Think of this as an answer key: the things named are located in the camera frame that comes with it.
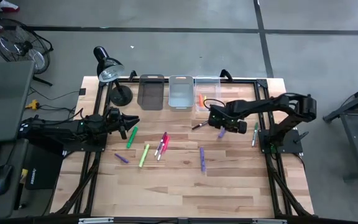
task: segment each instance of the wooden tabletop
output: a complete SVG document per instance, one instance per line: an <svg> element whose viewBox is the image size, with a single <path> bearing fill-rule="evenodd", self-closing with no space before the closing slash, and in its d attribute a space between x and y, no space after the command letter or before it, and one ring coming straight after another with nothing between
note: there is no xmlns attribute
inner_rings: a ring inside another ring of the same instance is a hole
<svg viewBox="0 0 358 224"><path fill-rule="evenodd" d="M281 78L267 80L270 96L286 92ZM83 79L86 95L79 97L76 110L84 108L84 115L93 112L98 82L96 76ZM119 109L140 117L139 130L130 149L126 149L127 140L122 140L118 132L108 137L99 167L92 216L273 217L265 158L258 144L251 147L253 128L258 121L256 114L246 118L246 134L226 133L218 139L219 130L214 127L191 130L207 120L208 112L197 112L195 108L192 112L170 111L167 84L161 111L142 110L137 104L138 84L125 85L131 88L134 99ZM249 84L222 84L221 94L225 102L255 100L254 88ZM105 95L106 87L101 104L104 104ZM282 112L273 114L276 123L286 117ZM154 152L165 131L171 137L169 147L157 162ZM140 169L138 165L146 144L150 144L150 150ZM205 150L205 174L201 172L201 146ZM130 163L121 162L114 153L124 156ZM282 157L289 189L302 206L313 213L299 158L291 154ZM63 161L51 212L62 207L77 187L83 158L83 152L75 152ZM281 190L277 193L284 211Z"/></svg>

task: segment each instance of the black desk lamp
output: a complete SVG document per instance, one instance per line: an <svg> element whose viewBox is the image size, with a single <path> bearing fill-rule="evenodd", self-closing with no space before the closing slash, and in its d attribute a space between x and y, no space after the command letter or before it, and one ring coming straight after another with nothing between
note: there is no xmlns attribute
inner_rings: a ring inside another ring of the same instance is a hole
<svg viewBox="0 0 358 224"><path fill-rule="evenodd" d="M109 57L103 47L95 47L93 54L98 60L98 78L101 82L112 82L116 87L111 90L110 100L116 106L125 106L132 101L133 94L128 86L118 83L118 77L124 73L124 66L118 60Z"/></svg>

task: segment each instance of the yellow plug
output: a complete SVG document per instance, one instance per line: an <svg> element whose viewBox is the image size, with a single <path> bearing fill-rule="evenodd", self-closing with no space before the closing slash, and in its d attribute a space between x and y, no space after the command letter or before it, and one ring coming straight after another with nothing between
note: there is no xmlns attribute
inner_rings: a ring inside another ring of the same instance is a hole
<svg viewBox="0 0 358 224"><path fill-rule="evenodd" d="M29 105L25 106L25 109L37 110L39 106L40 106L40 103L38 103L37 100L32 100L32 102Z"/></svg>

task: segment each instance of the concrete floor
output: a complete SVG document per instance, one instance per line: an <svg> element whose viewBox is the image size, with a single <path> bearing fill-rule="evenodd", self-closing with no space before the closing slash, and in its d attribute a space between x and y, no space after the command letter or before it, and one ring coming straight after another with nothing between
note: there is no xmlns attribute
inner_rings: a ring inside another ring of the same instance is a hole
<svg viewBox="0 0 358 224"><path fill-rule="evenodd" d="M18 14L4 15L30 25L95 27L192 27L256 29L252 0L12 0ZM358 30L358 1L259 0L266 29ZM51 88L32 86L49 97L79 89L84 75L94 75L93 47L104 46L127 73L266 77L258 34L187 34L136 32L38 32L53 43L51 66L41 75ZM342 176L358 170L340 121L322 117L358 90L358 35L268 35L274 77L287 91L310 93L318 101L318 119L301 124L306 176L315 214L358 221L358 182ZM73 107L78 96L41 104ZM65 119L66 112L39 112L45 119ZM26 112L25 117L34 113Z"/></svg>

